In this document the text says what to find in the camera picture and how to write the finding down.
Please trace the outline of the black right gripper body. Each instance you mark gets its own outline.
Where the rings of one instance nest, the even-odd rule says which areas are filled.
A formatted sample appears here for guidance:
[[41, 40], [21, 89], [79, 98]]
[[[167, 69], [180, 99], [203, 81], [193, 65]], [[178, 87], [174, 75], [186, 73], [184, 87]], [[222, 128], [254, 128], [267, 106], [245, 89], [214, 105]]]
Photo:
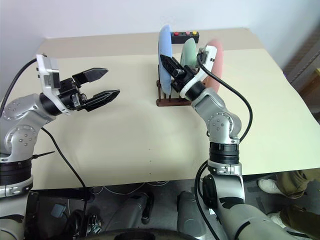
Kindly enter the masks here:
[[171, 87], [177, 93], [180, 93], [196, 74], [197, 71], [191, 68], [189, 65], [185, 65], [182, 68], [174, 68], [172, 71], [173, 81], [171, 82]]

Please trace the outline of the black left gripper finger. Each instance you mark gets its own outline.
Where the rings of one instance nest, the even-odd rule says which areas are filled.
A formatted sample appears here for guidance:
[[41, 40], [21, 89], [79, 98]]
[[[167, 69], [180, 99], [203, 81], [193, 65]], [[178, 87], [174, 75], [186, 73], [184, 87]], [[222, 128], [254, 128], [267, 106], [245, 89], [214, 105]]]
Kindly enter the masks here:
[[84, 109], [87, 112], [100, 108], [110, 102], [112, 102], [120, 93], [119, 89], [105, 90], [98, 94], [95, 94], [92, 98], [84, 101]]
[[78, 87], [86, 83], [91, 83], [102, 78], [109, 70], [101, 67], [94, 67], [72, 75]]

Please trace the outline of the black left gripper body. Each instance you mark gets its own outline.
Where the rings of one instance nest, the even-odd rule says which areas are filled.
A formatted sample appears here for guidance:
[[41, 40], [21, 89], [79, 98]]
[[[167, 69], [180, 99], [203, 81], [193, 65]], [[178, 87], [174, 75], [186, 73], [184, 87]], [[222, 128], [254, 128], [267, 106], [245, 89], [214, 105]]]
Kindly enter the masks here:
[[68, 110], [86, 109], [88, 99], [84, 93], [81, 93], [80, 88], [87, 82], [88, 79], [85, 76], [72, 76], [60, 82], [58, 97]]

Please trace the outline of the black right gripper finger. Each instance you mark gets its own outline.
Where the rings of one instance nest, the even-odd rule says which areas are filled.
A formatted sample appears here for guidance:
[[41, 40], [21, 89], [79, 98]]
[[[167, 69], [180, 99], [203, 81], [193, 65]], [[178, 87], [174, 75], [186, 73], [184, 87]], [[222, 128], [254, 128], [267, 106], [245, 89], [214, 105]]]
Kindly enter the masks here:
[[173, 78], [183, 78], [185, 76], [184, 68], [174, 57], [161, 54], [160, 60], [162, 66]]

